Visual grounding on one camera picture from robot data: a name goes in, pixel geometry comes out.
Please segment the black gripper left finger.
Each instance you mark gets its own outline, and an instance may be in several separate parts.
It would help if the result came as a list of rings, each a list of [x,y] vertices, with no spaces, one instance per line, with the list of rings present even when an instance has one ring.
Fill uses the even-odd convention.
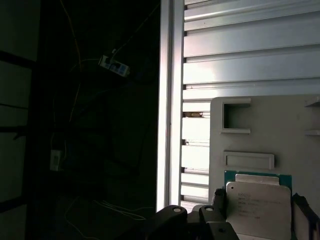
[[[138,230],[140,240],[237,240],[226,220],[226,190],[218,188],[212,205],[202,205],[188,213],[169,205],[146,220]]]

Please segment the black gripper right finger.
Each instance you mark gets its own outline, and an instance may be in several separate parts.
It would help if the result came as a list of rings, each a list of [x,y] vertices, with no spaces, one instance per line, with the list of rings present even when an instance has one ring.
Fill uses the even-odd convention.
[[[296,240],[319,240],[320,218],[304,196],[292,196],[292,227]]]

